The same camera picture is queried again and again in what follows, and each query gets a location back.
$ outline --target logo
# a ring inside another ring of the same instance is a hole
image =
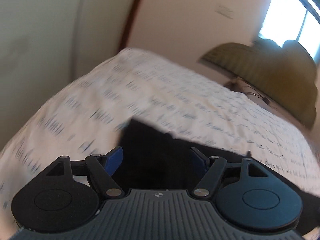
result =
[[[156,197],[162,197],[163,194],[162,194],[161,192],[158,192],[158,193],[155,194],[155,196],[156,196]]]

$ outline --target bright window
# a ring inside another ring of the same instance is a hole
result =
[[[300,0],[271,0],[259,36],[279,46],[297,40],[315,59],[320,46],[320,24]]]

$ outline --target bed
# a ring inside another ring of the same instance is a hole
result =
[[[105,154],[132,116],[176,138],[252,156],[320,196],[301,134],[244,94],[152,52],[124,49],[48,100],[0,153],[0,239],[16,230],[15,193],[58,156]]]

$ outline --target wooden trim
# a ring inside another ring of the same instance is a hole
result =
[[[129,36],[130,36],[131,28],[132,28],[134,19],[137,15],[140,2],[141,2],[141,0],[134,0],[132,3],[131,10],[130,10],[129,15],[127,17],[127,22],[124,26],[124,30],[122,33],[118,52],[120,52],[122,49],[124,49],[127,46],[127,42],[128,42]]]

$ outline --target white blanket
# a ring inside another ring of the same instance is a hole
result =
[[[293,125],[151,52],[125,49],[47,101],[0,153],[0,239],[16,230],[15,193],[60,155],[107,153],[133,115],[178,138],[241,155],[250,150],[320,195],[316,158]]]

